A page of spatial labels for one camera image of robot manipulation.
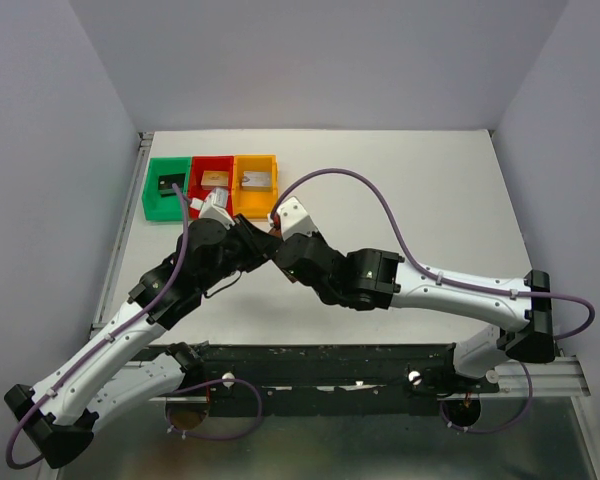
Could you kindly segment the brown leather card holder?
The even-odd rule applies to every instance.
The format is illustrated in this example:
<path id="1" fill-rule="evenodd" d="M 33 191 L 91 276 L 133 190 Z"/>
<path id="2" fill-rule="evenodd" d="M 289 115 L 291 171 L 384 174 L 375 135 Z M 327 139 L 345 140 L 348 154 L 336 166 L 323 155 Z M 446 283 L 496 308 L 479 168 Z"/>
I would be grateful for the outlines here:
<path id="1" fill-rule="evenodd" d="M 278 238 L 278 239 L 282 239 L 282 234 L 281 231 L 279 229 L 277 229 L 276 227 L 271 227 L 270 230 L 268 231 L 268 234 Z M 287 278 L 287 280 L 291 283 L 296 283 L 297 280 L 287 271 L 281 270 L 281 272 L 285 275 L 285 277 Z"/>

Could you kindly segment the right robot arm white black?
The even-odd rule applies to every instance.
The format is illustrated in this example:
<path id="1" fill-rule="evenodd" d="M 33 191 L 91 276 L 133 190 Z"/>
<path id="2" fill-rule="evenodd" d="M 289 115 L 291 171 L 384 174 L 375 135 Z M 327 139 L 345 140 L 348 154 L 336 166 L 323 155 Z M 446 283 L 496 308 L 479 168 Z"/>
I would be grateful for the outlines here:
<path id="1" fill-rule="evenodd" d="M 455 375 L 480 379 L 496 366 L 516 360 L 547 364 L 556 357 L 548 276 L 531 271 L 523 278 L 496 279 L 426 267 L 417 270 L 399 254 L 361 249 L 342 254 L 318 234 L 285 240 L 275 264 L 293 280 L 312 288 L 326 305 L 357 311 L 415 308 L 485 322 L 477 334 L 454 344 Z"/>

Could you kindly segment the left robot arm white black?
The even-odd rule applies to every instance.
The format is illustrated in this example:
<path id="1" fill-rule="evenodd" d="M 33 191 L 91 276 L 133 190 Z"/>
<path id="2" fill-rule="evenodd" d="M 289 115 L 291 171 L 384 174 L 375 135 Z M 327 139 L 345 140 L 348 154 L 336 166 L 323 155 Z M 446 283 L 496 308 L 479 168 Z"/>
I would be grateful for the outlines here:
<path id="1" fill-rule="evenodd" d="M 141 276 L 107 325 L 62 366 L 32 386 L 14 385 L 4 396 L 18 420 L 5 460 L 23 469 L 13 450 L 25 433 L 51 468 L 75 460 L 92 442 L 104 418 L 95 397 L 140 350 L 198 308 L 204 293 L 235 272 L 269 261 L 279 237 L 243 216 L 228 223 L 201 218 L 183 224 L 175 251 Z"/>

